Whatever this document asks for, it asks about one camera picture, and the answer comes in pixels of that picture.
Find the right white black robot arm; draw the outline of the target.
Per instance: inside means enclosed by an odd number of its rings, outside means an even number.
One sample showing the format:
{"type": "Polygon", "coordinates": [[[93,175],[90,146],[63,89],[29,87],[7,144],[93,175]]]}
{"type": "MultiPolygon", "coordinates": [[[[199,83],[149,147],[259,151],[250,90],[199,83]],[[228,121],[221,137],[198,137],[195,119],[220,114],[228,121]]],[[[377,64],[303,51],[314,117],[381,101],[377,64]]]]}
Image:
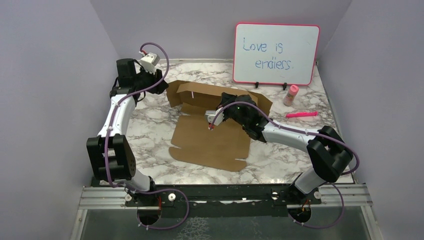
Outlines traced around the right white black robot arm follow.
{"type": "Polygon", "coordinates": [[[330,126],[307,129],[277,122],[262,111],[250,95],[222,93],[215,110],[207,111],[209,129],[226,120],[238,123],[255,141],[276,143],[301,150],[308,154],[311,168],[300,174],[284,193],[296,204],[325,183],[335,183],[355,158],[338,133],[330,126]]]}

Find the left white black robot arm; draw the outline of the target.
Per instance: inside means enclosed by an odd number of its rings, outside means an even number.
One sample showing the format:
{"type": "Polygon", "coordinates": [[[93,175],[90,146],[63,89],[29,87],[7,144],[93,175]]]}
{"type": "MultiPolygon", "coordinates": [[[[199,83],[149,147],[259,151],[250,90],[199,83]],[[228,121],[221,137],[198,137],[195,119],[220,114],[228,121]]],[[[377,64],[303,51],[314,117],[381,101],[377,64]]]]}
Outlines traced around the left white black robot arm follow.
{"type": "Polygon", "coordinates": [[[118,76],[109,92],[110,108],[97,136],[86,141],[86,148],[96,180],[112,187],[126,187],[138,192],[144,205],[157,200],[154,181],[136,167],[136,159],[126,138],[131,115],[146,93],[162,94],[168,83],[156,68],[159,57],[148,53],[140,60],[122,58],[116,61],[118,76]]]}

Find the brown cardboard box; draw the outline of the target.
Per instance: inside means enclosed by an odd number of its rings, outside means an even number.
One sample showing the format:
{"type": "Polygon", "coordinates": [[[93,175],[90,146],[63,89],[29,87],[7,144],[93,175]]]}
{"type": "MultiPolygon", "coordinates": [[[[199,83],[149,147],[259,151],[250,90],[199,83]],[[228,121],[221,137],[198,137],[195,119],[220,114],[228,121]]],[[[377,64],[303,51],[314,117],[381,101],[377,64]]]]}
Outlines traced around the brown cardboard box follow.
{"type": "Polygon", "coordinates": [[[222,93],[250,95],[257,106],[270,113],[272,102],[264,95],[252,91],[222,87],[192,81],[176,80],[166,90],[171,107],[181,106],[171,139],[170,156],[181,162],[239,172],[247,165],[251,139],[241,125],[229,119],[209,130],[205,117],[221,102],[222,93]]]}

